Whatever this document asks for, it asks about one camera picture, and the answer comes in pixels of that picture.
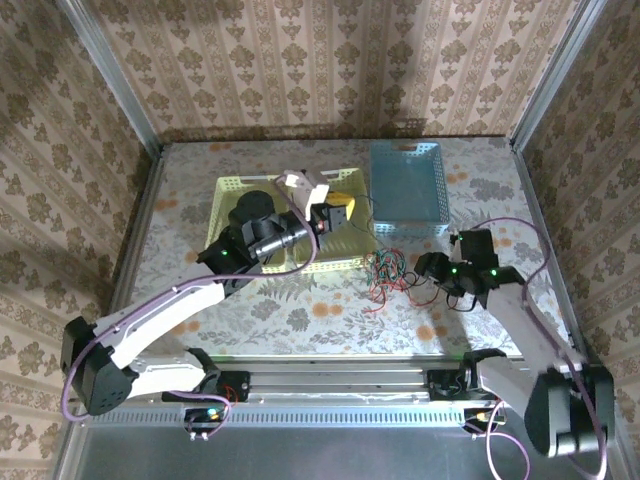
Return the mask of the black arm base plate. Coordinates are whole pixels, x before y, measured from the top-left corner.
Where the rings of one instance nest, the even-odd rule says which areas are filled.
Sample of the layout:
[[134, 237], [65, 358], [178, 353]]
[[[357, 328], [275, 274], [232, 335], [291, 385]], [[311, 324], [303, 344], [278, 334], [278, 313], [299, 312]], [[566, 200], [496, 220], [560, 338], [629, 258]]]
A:
[[207, 373], [191, 393], [202, 396], [218, 395], [231, 403], [248, 401], [251, 375], [248, 371], [216, 371]]
[[497, 396], [472, 382], [469, 370], [438, 369], [426, 373], [426, 386], [432, 400], [480, 401]]

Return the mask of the grey metal sheet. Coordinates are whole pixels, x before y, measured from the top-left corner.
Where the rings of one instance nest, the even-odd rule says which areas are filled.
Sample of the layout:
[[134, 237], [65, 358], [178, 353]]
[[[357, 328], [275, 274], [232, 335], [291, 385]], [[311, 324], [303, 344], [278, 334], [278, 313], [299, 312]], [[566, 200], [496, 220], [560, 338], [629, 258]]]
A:
[[[391, 406], [265, 401], [240, 405]], [[119, 408], [207, 408], [209, 404], [130, 402]], [[67, 427], [51, 480], [582, 480], [599, 459], [547, 458], [529, 442], [522, 420], [489, 438], [448, 428], [234, 428], [191, 441], [184, 427]]]

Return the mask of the aluminium front rail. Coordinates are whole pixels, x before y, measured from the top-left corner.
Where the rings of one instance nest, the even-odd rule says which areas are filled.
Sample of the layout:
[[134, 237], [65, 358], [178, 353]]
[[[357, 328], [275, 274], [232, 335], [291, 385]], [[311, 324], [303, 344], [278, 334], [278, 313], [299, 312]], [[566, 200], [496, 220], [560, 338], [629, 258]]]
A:
[[223, 370], [248, 371], [250, 396], [254, 389], [318, 395], [377, 391], [419, 391], [429, 395], [426, 373], [438, 369], [469, 370], [474, 384], [511, 406], [527, 403], [543, 381], [555, 383], [567, 379], [552, 370], [535, 374], [496, 350], [473, 352], [459, 364], [424, 359], [215, 364], [203, 351], [191, 349], [181, 357], [138, 358], [126, 367], [118, 367], [106, 355], [89, 355], [69, 375], [88, 413], [97, 416], [129, 398], [152, 394], [161, 394], [167, 402], [182, 398], [201, 402], [207, 395], [199, 396], [191, 390], [207, 373]]

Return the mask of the light blue perforated basket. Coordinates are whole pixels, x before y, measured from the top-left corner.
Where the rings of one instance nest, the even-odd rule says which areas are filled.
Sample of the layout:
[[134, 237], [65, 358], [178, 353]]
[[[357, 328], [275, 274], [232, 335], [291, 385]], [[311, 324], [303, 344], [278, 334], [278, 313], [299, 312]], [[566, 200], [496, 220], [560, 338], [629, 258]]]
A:
[[369, 148], [372, 222], [382, 236], [437, 237], [450, 223], [441, 146], [376, 140]]

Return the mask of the floral table cover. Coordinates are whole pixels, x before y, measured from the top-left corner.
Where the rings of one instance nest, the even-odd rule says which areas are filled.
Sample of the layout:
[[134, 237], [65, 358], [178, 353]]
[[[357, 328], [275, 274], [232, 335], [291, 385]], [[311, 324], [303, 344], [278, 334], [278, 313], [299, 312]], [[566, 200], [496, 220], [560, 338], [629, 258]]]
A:
[[[530, 211], [530, 187], [500, 137], [440, 140], [452, 230], [484, 224], [504, 265], [532, 281], [538, 307], [560, 334], [568, 308], [562, 284], [544, 260]], [[161, 179], [140, 257], [134, 299], [183, 272], [206, 246], [214, 191], [227, 176], [287, 169], [369, 167], [366, 140], [183, 143], [165, 148]], [[502, 325], [470, 298], [455, 308], [427, 282], [385, 297], [369, 290], [361, 269], [303, 273], [250, 283], [232, 299], [202, 311], [151, 345], [154, 354], [200, 347], [213, 355], [450, 354], [517, 349]]]

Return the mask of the pale yellow perforated basket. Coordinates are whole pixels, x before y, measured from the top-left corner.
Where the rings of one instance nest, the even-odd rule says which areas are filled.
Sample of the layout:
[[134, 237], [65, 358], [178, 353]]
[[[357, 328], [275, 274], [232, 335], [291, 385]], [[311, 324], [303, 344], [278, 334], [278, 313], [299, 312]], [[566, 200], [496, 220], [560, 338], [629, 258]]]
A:
[[[211, 224], [209, 226], [205, 249], [217, 240], [221, 231], [229, 225], [228, 214], [235, 208], [240, 197], [252, 190], [260, 190], [268, 193], [273, 198], [276, 212], [284, 213], [289, 211], [283, 199], [277, 195], [276, 190], [270, 182], [263, 181], [263, 183], [247, 184], [245, 180], [240, 177], [223, 177], [218, 180], [216, 185], [211, 212]], [[260, 273], [283, 273], [286, 269], [287, 249], [274, 254], [271, 259], [265, 260]]]
[[341, 193], [354, 198], [354, 208], [349, 220], [335, 233], [323, 235], [313, 263], [305, 273], [321, 273], [358, 269], [363, 266], [364, 257], [376, 248], [376, 239], [371, 231], [372, 215], [363, 170], [343, 168], [324, 170], [330, 193]]

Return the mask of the aluminium frame post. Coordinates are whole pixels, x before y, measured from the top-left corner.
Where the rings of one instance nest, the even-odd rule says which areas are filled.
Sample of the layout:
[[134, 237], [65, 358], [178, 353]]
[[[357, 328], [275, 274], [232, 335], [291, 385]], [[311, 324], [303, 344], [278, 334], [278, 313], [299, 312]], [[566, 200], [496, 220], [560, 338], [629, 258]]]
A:
[[510, 145], [514, 152], [522, 151], [533, 136], [607, 2], [608, 0], [579, 0], [563, 37], [511, 135]]
[[56, 0], [56, 4], [76, 31], [146, 153], [157, 160], [162, 144], [98, 18], [85, 0]]

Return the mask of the small connector board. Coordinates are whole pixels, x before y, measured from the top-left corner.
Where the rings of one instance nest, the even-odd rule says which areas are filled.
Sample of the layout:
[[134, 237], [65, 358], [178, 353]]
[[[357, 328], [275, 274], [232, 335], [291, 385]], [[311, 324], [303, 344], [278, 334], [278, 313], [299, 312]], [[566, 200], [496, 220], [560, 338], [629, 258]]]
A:
[[187, 409], [184, 429], [191, 441], [208, 441], [225, 423], [227, 415], [227, 407]]
[[495, 434], [500, 426], [504, 426], [508, 420], [505, 408], [500, 408], [492, 424], [489, 424], [490, 415], [493, 412], [491, 408], [466, 408], [463, 410], [464, 424], [462, 429], [470, 435], [473, 440], [483, 438], [487, 429], [490, 428], [491, 433]]

